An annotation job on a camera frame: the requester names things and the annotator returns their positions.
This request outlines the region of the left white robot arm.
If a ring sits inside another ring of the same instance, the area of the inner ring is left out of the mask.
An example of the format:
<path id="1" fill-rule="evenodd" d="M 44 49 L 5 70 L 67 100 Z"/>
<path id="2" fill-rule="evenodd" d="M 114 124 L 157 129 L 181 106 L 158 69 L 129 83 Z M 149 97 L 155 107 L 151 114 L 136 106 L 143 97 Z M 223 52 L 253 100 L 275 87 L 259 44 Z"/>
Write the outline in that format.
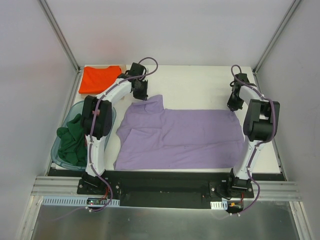
<path id="1" fill-rule="evenodd" d="M 136 75 L 132 71 L 120 74 L 115 82 L 97 96 L 88 95 L 83 103 L 80 124 L 87 143 L 87 165 L 82 175 L 83 186 L 99 195 L 107 183 L 102 178 L 105 172 L 105 143 L 113 126 L 113 105 L 127 94 L 145 101 L 148 99 L 147 73 Z"/>

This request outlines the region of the lilac purple t shirt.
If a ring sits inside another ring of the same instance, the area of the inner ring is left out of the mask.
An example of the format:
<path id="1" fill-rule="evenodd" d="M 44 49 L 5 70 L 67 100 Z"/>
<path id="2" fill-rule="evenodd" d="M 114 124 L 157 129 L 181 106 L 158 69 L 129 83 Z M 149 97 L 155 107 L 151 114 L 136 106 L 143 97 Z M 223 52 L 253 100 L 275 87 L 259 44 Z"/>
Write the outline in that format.
<path id="1" fill-rule="evenodd" d="M 132 103 L 116 134 L 117 171 L 232 168 L 244 145 L 234 112 L 167 109 L 162 95 Z"/>

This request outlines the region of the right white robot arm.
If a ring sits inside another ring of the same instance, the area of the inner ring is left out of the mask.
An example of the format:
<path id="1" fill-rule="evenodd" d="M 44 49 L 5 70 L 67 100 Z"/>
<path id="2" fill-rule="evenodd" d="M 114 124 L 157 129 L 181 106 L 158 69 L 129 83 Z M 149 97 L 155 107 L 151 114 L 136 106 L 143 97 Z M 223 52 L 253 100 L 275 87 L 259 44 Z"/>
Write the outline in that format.
<path id="1" fill-rule="evenodd" d="M 247 105 L 243 122 L 245 141 L 239 162 L 231 169 L 225 192 L 237 197 L 251 187 L 252 170 L 263 147 L 271 142 L 278 129 L 280 103 L 266 98 L 254 84 L 232 84 L 228 108 L 238 111 Z"/>

